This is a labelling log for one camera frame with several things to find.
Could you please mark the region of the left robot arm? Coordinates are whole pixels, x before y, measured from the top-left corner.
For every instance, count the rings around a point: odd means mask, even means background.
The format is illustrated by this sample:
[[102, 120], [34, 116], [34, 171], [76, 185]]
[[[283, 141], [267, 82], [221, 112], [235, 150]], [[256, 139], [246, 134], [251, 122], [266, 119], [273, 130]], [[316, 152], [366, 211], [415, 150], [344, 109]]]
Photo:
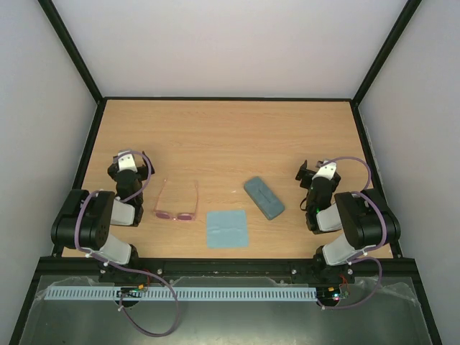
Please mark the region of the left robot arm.
[[133, 244], [118, 239], [111, 226], [137, 227], [144, 213], [143, 191], [155, 169], [145, 152], [122, 150], [108, 167], [116, 190], [89, 192], [72, 189], [51, 227], [54, 245], [75, 249], [95, 259], [101, 274], [114, 282], [148, 282], [140, 274], [139, 255]]

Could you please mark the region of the light blue cleaning cloth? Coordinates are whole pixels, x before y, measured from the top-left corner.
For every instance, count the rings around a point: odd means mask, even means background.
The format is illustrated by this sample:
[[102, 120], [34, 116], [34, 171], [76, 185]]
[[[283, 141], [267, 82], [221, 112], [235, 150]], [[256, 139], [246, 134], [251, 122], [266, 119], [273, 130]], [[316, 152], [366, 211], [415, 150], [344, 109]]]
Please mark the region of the light blue cleaning cloth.
[[206, 214], [206, 243], [209, 249], [249, 246], [247, 215], [244, 210], [210, 211]]

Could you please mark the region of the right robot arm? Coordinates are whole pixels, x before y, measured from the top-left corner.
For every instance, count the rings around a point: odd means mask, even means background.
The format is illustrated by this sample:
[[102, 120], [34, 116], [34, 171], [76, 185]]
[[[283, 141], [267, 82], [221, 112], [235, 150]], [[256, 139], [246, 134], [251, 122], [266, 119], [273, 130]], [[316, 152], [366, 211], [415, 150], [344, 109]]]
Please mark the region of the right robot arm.
[[319, 283], [336, 283], [341, 273], [350, 275], [345, 266], [398, 241], [400, 222], [382, 194], [368, 185], [361, 191], [338, 193], [341, 176], [335, 160], [319, 161], [316, 167], [311, 170], [304, 162], [295, 176], [307, 190], [300, 203], [306, 225], [314, 234], [342, 234], [317, 248], [310, 272]]

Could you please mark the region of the blue-grey glasses case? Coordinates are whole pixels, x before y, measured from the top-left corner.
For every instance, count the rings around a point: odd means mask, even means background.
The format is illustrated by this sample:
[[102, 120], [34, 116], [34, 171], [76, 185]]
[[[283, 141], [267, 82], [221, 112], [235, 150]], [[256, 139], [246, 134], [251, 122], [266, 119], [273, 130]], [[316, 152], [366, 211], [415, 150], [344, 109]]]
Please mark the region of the blue-grey glasses case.
[[246, 181], [244, 190], [267, 220], [271, 221], [284, 212], [284, 204], [260, 177]]

